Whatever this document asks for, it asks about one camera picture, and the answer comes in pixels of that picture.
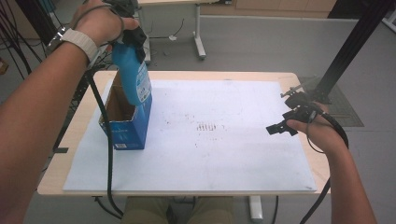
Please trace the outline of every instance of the white poster board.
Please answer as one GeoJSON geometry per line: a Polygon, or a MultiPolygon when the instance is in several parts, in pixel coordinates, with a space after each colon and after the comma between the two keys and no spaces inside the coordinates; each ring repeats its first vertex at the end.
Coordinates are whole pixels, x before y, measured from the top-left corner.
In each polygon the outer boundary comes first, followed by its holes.
{"type": "MultiPolygon", "coordinates": [[[[107,84],[103,98],[106,99],[107,84]]],[[[277,82],[153,80],[146,148],[114,150],[113,190],[152,194],[315,192],[297,136],[269,135],[289,111],[277,82]]],[[[96,108],[64,190],[106,190],[96,108]]]]}

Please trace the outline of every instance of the cardboard box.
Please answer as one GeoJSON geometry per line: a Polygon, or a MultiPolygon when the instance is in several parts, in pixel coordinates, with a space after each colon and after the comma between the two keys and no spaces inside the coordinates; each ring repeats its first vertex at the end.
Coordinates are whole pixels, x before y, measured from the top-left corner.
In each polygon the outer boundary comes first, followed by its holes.
{"type": "MultiPolygon", "coordinates": [[[[116,150],[145,148],[151,102],[150,95],[142,105],[130,105],[120,84],[120,77],[116,75],[106,100],[106,112],[113,134],[113,146],[116,150]]],[[[106,133],[102,116],[99,124],[106,133]]]]}

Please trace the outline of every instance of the wrist strap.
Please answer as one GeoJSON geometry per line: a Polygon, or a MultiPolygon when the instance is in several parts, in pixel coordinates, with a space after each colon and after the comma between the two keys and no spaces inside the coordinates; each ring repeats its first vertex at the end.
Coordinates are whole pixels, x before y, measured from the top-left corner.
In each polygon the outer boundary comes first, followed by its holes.
{"type": "Polygon", "coordinates": [[[68,29],[66,33],[64,33],[64,35],[61,37],[61,40],[70,42],[81,48],[87,55],[90,63],[95,58],[98,52],[98,48],[96,47],[96,44],[93,42],[93,40],[80,31],[68,29]]]}

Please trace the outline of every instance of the watch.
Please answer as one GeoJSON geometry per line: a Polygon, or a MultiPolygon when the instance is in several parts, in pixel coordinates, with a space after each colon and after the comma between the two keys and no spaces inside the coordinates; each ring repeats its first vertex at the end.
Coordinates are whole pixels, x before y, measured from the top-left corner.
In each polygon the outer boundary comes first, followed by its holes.
{"type": "Polygon", "coordinates": [[[90,39],[89,36],[83,34],[80,31],[75,31],[70,28],[60,28],[56,33],[55,37],[47,45],[47,54],[50,55],[53,51],[55,51],[64,41],[70,42],[80,49],[82,49],[88,57],[89,65],[88,68],[91,68],[95,63],[97,57],[102,52],[99,48],[96,47],[95,43],[90,39]]]}

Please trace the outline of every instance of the black pole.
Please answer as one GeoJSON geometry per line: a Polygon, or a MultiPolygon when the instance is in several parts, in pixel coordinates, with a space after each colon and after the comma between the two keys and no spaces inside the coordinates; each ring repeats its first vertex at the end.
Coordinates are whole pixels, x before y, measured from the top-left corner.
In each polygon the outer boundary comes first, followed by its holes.
{"type": "Polygon", "coordinates": [[[57,29],[39,0],[15,0],[35,32],[45,45],[55,36],[57,29]]]}
{"type": "Polygon", "coordinates": [[[313,91],[308,92],[311,99],[323,104],[329,103],[328,95],[332,87],[347,70],[347,67],[361,50],[361,47],[373,33],[376,26],[385,17],[392,2],[393,0],[375,0],[365,10],[317,87],[313,91]]]}

